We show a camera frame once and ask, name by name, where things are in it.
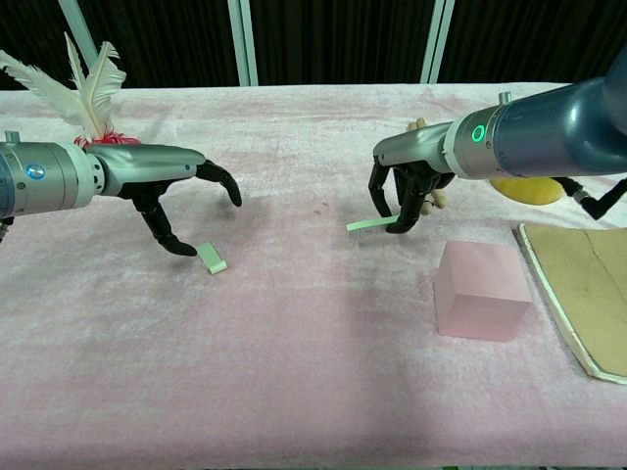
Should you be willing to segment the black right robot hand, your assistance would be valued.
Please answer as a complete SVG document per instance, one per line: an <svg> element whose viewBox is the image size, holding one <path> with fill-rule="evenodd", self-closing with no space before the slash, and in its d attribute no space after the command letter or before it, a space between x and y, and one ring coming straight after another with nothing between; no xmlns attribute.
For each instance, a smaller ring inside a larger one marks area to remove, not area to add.
<svg viewBox="0 0 627 470"><path fill-rule="evenodd" d="M450 126L448 122L428 125L421 117L410 122L404 133L388 137L374 147L368 181L371 200L380 216L392 215L383 189L392 173L400 205L400 214L386 227L388 233L407 233L421 216L447 206L444 188L455 178L443 155Z"/></svg>

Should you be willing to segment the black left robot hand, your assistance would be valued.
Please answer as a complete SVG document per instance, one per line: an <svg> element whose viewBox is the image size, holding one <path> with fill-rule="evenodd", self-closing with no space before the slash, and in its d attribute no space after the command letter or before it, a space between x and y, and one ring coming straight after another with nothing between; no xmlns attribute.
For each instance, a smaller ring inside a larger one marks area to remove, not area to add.
<svg viewBox="0 0 627 470"><path fill-rule="evenodd" d="M161 206L160 197L171 184L190 178L218 183L234 206L242 205L233 176L196 150L153 144L92 144L86 153L102 165L105 182L101 194L130 200L156 241L171 254L197 255L194 247L172 233Z"/></svg>

